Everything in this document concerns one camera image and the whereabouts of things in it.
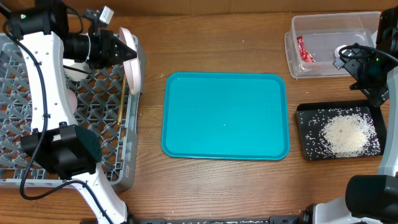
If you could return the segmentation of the white plate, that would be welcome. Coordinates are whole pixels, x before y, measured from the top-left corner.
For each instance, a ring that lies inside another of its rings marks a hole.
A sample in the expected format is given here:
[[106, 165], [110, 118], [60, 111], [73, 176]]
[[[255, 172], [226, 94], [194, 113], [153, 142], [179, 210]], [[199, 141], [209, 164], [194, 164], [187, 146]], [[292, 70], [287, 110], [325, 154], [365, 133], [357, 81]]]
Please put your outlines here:
[[142, 86], [141, 66], [138, 57], [137, 46], [133, 35], [126, 28], [119, 28], [119, 39], [137, 54], [133, 59], [123, 62], [125, 77], [129, 85], [129, 90], [132, 95], [135, 95], [140, 92]]

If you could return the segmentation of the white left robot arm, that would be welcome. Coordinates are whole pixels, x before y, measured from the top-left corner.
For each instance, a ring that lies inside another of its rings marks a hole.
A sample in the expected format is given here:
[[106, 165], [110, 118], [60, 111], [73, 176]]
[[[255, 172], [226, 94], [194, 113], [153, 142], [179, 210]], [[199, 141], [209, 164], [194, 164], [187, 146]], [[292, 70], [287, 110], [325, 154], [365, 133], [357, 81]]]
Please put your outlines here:
[[22, 52], [32, 100], [31, 133], [21, 138], [22, 150], [31, 164], [77, 189], [98, 223], [134, 223], [102, 170], [100, 140], [75, 119], [64, 61], [85, 62], [94, 69], [123, 64], [127, 90], [136, 94], [142, 86], [138, 44], [128, 29], [120, 28], [119, 35], [108, 30], [114, 14], [109, 7], [79, 14], [91, 24], [78, 32], [69, 29], [70, 11], [62, 1], [36, 1], [18, 11], [1, 7], [3, 32]]

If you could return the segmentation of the white tissue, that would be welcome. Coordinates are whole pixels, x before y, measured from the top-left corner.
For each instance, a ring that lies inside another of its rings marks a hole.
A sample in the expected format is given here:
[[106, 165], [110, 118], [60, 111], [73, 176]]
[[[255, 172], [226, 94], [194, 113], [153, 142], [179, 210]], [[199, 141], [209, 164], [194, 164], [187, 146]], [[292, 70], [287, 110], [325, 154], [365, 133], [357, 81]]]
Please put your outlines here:
[[346, 45], [341, 45], [335, 49], [335, 57], [336, 59], [341, 58], [342, 55], [348, 56], [350, 54], [350, 51], [347, 49], [344, 49]]

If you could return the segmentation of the red snack wrapper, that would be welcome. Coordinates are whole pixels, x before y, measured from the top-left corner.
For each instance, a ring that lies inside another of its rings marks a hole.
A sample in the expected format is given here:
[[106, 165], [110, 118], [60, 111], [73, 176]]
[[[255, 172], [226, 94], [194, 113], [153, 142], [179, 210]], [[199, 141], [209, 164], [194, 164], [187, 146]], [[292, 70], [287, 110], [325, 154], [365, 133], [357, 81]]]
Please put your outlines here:
[[297, 44], [300, 58], [303, 62], [316, 62], [311, 53], [305, 48], [303, 37], [301, 35], [297, 37]]

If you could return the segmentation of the wooden chopstick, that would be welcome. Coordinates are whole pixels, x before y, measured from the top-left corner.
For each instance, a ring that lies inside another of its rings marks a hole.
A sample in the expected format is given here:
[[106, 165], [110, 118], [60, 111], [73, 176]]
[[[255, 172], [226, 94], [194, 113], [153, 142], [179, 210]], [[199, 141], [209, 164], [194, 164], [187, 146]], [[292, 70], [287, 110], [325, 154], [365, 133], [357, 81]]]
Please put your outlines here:
[[127, 78], [126, 78], [126, 73], [125, 73], [124, 77], [123, 77], [123, 85], [122, 85], [121, 100], [120, 100], [120, 107], [119, 107], [119, 116], [118, 116], [118, 125], [119, 126], [121, 125], [122, 120], [123, 120], [126, 86], [127, 86]]

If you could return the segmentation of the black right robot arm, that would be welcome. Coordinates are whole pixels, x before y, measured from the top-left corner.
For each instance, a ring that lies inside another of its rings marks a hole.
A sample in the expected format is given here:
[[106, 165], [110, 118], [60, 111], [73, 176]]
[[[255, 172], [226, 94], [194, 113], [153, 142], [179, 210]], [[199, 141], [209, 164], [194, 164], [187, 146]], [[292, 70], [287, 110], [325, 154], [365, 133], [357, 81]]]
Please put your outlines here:
[[337, 49], [334, 66], [353, 78], [363, 100], [303, 103], [295, 119], [308, 161], [379, 157], [373, 175], [355, 175], [345, 194], [314, 203], [290, 223], [397, 222], [397, 9], [383, 11], [373, 46]]

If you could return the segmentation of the white paper cup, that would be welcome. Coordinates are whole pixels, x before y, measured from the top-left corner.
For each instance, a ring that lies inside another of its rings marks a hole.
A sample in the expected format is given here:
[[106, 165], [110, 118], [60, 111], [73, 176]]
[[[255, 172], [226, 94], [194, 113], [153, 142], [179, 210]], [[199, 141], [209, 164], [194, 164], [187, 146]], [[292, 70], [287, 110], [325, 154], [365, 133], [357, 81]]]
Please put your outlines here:
[[86, 62], [76, 62], [72, 59], [63, 59], [63, 68], [65, 75], [74, 82], [79, 82], [92, 73]]

